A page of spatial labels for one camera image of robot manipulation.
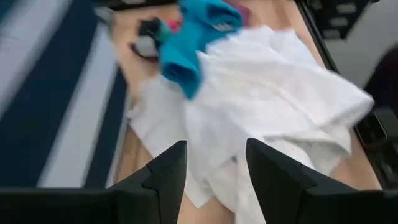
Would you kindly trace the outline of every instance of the striped fabric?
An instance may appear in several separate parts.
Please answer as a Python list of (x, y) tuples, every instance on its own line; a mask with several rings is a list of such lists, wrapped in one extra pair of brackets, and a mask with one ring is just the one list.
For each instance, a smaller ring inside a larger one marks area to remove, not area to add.
[(1, 0), (0, 187), (112, 185), (126, 93), (89, 0)]

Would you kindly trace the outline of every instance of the white stripe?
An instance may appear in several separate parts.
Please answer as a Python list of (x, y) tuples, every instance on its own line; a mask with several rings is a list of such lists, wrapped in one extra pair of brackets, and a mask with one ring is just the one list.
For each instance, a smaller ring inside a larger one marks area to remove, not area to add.
[(116, 150), (113, 156), (111, 170), (109, 171), (108, 179), (106, 181), (106, 187), (110, 187), (118, 182), (118, 170), (120, 167), (121, 158), (123, 155), (124, 142), (126, 140), (128, 120), (127, 120), (127, 112), (130, 110), (132, 105), (132, 98), (130, 97), (130, 91), (126, 92), (126, 102), (124, 103), (122, 122), (120, 124), (120, 130), (118, 135), (118, 141), (116, 143)]
[(0, 117), (65, 17), (71, 0), (19, 1), (0, 27)]
[(98, 24), (82, 77), (40, 177), (39, 187), (82, 187), (116, 75), (116, 53)]

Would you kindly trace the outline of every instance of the white towel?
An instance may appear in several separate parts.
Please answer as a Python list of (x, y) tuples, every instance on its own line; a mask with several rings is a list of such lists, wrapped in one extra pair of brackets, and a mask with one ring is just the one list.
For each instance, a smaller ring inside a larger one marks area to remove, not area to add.
[(156, 77), (131, 113), (131, 127), (153, 156), (188, 140), (188, 197), (199, 207), (216, 195), (236, 223), (264, 223), (244, 157), (247, 138), (328, 175), (350, 155), (348, 129), (373, 105), (319, 67), (292, 30), (242, 30), (198, 57), (204, 82), (197, 96), (188, 101)]

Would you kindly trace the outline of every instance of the wooden surface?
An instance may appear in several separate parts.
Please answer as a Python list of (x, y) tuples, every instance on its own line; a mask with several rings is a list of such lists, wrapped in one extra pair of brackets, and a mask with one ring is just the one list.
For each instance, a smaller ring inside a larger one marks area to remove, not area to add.
[[(251, 26), (267, 24), (277, 29), (295, 29), (297, 35), (310, 49), (317, 62), (323, 62), (317, 52), (305, 23), (296, 4), (289, 0), (239, 0), (239, 3), (252, 10)], [(122, 11), (116, 14), (113, 38), (118, 51), (122, 69), (131, 87), (134, 102), (139, 102), (139, 83), (157, 73), (157, 65), (144, 61), (134, 55), (127, 47), (128, 42), (136, 39), (137, 25), (140, 19), (157, 16), (161, 19), (177, 19), (180, 17), (177, 6), (150, 7)], [(357, 189), (380, 189), (373, 170), (364, 155), (358, 139), (352, 135), (353, 156), (344, 159), (332, 172), (331, 176)], [(133, 131), (129, 130), (124, 146), (123, 157), (119, 165), (118, 180), (131, 175), (143, 167), (152, 158), (142, 146)], [(211, 199), (200, 209), (196, 209), (187, 196), (183, 196), (178, 223), (234, 223), (233, 214), (217, 199)]]

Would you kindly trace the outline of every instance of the blue cloth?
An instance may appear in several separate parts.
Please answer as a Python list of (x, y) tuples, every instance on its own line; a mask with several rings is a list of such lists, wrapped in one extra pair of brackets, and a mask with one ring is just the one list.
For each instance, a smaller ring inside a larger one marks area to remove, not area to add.
[[(167, 79), (177, 82), (188, 99), (198, 91), (203, 75), (196, 51), (204, 51), (206, 44), (236, 32), (243, 26), (243, 18), (222, 0), (183, 0), (180, 3), (183, 25), (159, 50), (160, 71)], [(228, 32), (216, 30), (217, 24), (228, 24)]]

